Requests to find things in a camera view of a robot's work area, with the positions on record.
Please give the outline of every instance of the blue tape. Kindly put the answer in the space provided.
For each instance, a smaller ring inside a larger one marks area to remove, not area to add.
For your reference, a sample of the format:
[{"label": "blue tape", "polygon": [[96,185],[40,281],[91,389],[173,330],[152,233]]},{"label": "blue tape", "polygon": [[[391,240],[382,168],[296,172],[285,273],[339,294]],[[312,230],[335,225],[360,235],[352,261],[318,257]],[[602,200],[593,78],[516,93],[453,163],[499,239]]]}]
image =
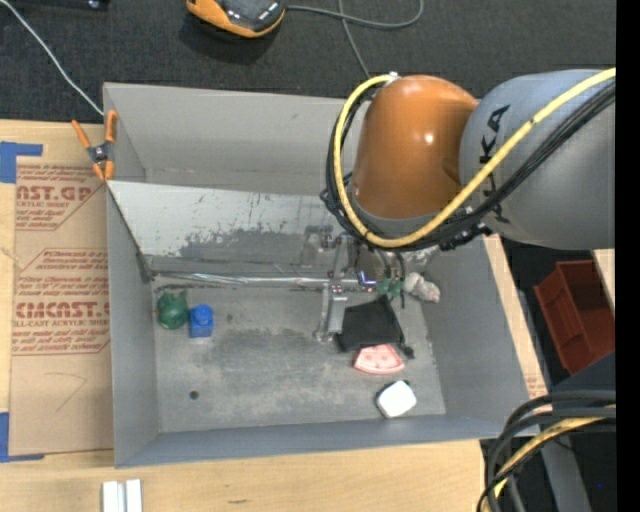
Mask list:
[{"label": "blue tape", "polygon": [[9,457],[9,413],[0,413],[0,464],[19,460],[38,460],[42,455],[21,455]]},{"label": "blue tape", "polygon": [[16,182],[16,160],[18,156],[42,156],[42,144],[20,144],[0,142],[0,182]]}]

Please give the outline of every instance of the gray bin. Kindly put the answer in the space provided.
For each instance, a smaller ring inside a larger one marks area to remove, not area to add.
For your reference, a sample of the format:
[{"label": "gray bin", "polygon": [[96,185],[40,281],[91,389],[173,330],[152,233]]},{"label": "gray bin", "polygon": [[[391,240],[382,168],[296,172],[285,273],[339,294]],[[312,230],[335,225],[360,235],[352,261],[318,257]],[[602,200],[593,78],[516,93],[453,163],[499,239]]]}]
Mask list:
[{"label": "gray bin", "polygon": [[[314,339],[332,254],[301,251],[308,226],[339,233],[318,194],[342,101],[105,84],[104,102],[120,118],[107,205],[116,466],[489,438],[529,398],[484,238],[426,266],[409,257],[441,300],[392,303],[416,354],[400,373],[361,373]],[[211,338],[159,326],[159,294],[183,289],[212,306]],[[375,395],[396,380],[418,404],[385,419]]]}]

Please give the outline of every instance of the orange clamp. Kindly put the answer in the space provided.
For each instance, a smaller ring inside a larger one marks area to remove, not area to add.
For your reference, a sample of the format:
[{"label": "orange clamp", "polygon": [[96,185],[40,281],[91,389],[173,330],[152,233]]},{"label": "orange clamp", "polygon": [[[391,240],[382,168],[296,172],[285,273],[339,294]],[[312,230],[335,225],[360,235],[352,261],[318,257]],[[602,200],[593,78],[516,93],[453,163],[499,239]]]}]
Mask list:
[{"label": "orange clamp", "polygon": [[89,153],[89,157],[93,162],[93,170],[102,182],[113,179],[115,173],[115,166],[111,159],[111,146],[116,142],[118,119],[119,117],[115,110],[108,112],[105,122],[105,142],[99,146],[92,146],[80,123],[75,119],[71,121],[82,147]]}]

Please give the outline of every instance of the red crate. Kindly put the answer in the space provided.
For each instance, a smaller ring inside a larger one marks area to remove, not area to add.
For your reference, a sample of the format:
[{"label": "red crate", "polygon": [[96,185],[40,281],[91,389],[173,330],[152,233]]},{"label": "red crate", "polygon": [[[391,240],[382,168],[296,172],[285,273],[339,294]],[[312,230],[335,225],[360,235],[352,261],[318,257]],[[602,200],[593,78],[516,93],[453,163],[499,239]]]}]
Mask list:
[{"label": "red crate", "polygon": [[615,350],[613,311],[594,260],[559,261],[533,289],[571,375]]}]

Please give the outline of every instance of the yellow cable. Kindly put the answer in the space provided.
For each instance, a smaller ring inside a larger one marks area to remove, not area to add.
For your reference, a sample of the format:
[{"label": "yellow cable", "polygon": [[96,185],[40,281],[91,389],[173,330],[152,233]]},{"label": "yellow cable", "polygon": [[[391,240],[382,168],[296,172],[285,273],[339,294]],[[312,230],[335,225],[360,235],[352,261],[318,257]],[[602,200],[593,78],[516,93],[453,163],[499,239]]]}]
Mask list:
[{"label": "yellow cable", "polygon": [[[607,407],[615,408],[615,405],[608,405]],[[600,421],[603,419],[604,418],[601,416],[592,416],[588,418],[567,418],[566,420],[559,421],[555,425],[550,426],[535,437],[531,438],[524,446],[522,446],[516,453],[514,453],[507,462],[505,462],[499,473],[509,471],[519,461],[524,459],[528,454],[530,454],[533,450],[546,442],[548,439],[552,439],[570,430],[575,430],[577,428],[584,427],[585,425],[589,425],[590,423],[595,423],[596,421]],[[494,486],[493,494],[496,498],[500,496],[505,485],[507,485],[507,480],[508,477],[503,478]],[[490,512],[488,501],[489,500],[485,498],[485,501],[482,504],[483,512]]]},{"label": "yellow cable", "polygon": [[351,107],[355,103],[355,101],[366,92],[371,87],[382,83],[388,82],[392,79],[396,79],[397,77],[392,75],[381,75],[378,77],[373,77],[366,82],[362,83],[359,87],[357,87],[353,93],[349,96],[346,103],[344,104],[340,115],[338,117],[338,121],[336,124],[336,131],[334,135],[334,153],[333,153],[333,162],[334,162],[334,174],[336,186],[338,188],[338,195],[340,196],[340,201],[344,207],[345,213],[349,218],[351,224],[356,228],[356,230],[362,235],[365,240],[372,242],[373,244],[384,247],[384,248],[398,248],[403,247],[405,245],[412,244],[421,238],[425,237],[429,233],[431,233],[434,229],[436,229],[440,224],[442,224],[446,219],[448,219],[455,211],[458,209],[464,201],[466,201],[469,196],[480,186],[480,184],[489,177],[489,175],[494,171],[494,169],[505,159],[505,157],[511,152],[511,150],[533,129],[533,127],[540,123],[542,120],[547,118],[553,112],[555,112],[558,108],[563,106],[565,103],[569,102],[576,96],[582,94],[587,89],[602,83],[606,80],[609,80],[616,76],[616,68],[607,69],[600,73],[597,73],[586,80],[583,80],[579,84],[571,87],[560,96],[549,102],[545,107],[539,110],[529,121],[523,124],[504,144],[503,146],[496,151],[495,155],[489,160],[489,162],[476,174],[473,179],[458,193],[456,197],[454,197],[447,206],[445,206],[440,213],[438,213],[431,221],[425,224],[423,227],[414,231],[413,233],[400,237],[400,238],[383,238],[374,233],[371,233],[367,227],[362,223],[362,221],[358,218],[358,215],[353,210],[351,206],[351,202],[349,201],[349,197],[347,196],[347,192],[343,183],[342,176],[342,162],[341,162],[341,153],[342,153],[342,132],[344,130],[344,125],[347,119],[349,112],[351,111]]}]

